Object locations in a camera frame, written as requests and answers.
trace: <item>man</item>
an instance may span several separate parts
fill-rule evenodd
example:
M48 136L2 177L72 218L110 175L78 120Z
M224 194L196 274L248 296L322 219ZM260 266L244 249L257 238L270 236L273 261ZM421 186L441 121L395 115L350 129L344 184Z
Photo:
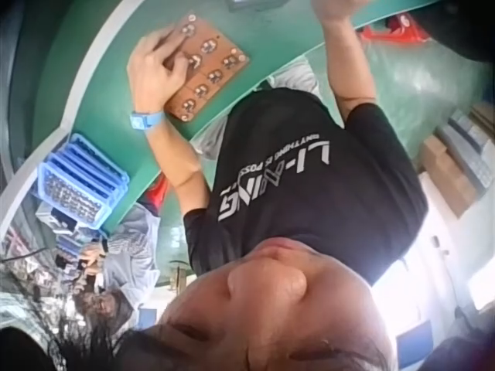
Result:
M160 275L155 265L159 224L153 205L137 203L108 240L84 248L80 256L87 262L84 276L103 274L102 293L74 297L90 325L107 322L111 333L116 333L148 300Z
M150 365L143 369L174 357L200 369L394 367L370 286L410 247L427 203L376 105L350 22L366 1L312 3L345 128L313 94L253 93L229 115L211 191L192 146L162 112L186 79L182 53L172 70L163 66L184 36L154 32L130 57L131 120L147 128L179 199L199 276L149 331L161 345L128 357Z

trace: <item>cardboard box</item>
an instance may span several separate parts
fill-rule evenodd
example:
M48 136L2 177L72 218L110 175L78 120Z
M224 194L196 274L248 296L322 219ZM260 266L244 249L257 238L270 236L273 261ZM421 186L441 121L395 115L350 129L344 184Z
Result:
M423 143L422 163L454 214L462 214L478 198L476 189L447 152L447 147L434 135Z

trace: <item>floor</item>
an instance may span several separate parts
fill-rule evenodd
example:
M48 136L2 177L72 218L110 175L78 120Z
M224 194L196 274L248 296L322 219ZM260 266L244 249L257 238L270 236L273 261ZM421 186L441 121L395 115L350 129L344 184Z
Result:
M490 68L466 60L435 42L414 46L383 43L365 46L376 78L380 106L387 114L411 158L435 128L446 122L455 107L465 111L479 100L490 77ZM330 113L337 119L335 100L326 82L326 56L323 48L308 54L321 83ZM213 183L215 163L203 161L208 182ZM157 261L168 280L177 261L187 262L187 245L176 197L167 197L162 210Z

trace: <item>circuit board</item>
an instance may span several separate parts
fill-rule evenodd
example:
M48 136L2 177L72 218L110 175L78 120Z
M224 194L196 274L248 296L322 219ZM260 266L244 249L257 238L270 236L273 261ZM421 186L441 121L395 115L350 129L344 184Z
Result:
M247 66L249 58L225 35L194 14L186 16L176 32L187 36L179 50L189 59L189 71L186 84L165 105L165 111L188 122ZM165 65L172 68L173 56Z

